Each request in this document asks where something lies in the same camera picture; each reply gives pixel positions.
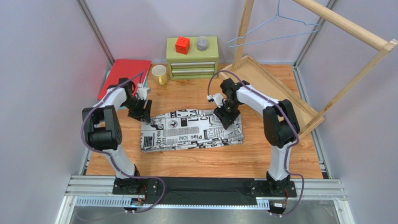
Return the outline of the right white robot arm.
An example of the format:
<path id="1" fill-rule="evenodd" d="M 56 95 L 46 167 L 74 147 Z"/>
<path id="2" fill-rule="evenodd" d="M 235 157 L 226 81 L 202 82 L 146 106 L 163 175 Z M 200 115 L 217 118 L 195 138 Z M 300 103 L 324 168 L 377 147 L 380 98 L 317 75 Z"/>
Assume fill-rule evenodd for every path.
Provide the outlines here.
<path id="1" fill-rule="evenodd" d="M 280 101 L 268 97 L 246 81 L 234 83 L 228 78 L 223 80 L 220 87 L 222 93 L 208 94 L 207 100 L 217 105 L 214 114 L 224 129 L 238 118 L 240 105 L 247 105 L 263 116 L 264 135 L 272 146 L 270 166 L 263 189 L 269 196 L 296 196 L 294 183 L 287 171 L 289 148 L 297 142 L 300 132 L 292 103 L 287 99 Z"/>

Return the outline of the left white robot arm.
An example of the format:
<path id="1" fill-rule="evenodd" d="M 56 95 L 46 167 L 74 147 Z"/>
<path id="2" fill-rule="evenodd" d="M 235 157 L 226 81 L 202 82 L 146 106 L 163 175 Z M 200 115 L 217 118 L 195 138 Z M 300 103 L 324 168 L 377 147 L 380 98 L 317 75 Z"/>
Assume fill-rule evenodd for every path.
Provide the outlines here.
<path id="1" fill-rule="evenodd" d="M 82 110 L 80 135 L 86 147 L 106 157 L 115 171 L 113 194 L 138 195 L 144 191 L 146 180 L 140 177 L 135 164 L 122 147 L 122 130 L 117 117 L 120 107 L 128 108 L 128 116 L 138 121 L 150 121 L 151 92 L 144 84 L 120 78 L 110 85 L 105 96 L 93 107 Z"/>

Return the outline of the newspaper print trousers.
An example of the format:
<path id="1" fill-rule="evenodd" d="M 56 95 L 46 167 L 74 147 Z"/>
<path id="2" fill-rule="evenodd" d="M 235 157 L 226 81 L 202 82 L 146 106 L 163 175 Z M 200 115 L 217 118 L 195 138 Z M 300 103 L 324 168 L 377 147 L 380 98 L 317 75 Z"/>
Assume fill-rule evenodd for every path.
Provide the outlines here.
<path id="1" fill-rule="evenodd" d="M 172 111 L 141 123 L 141 151 L 145 153 L 237 145 L 243 138 L 241 118 L 224 129 L 213 110 Z"/>

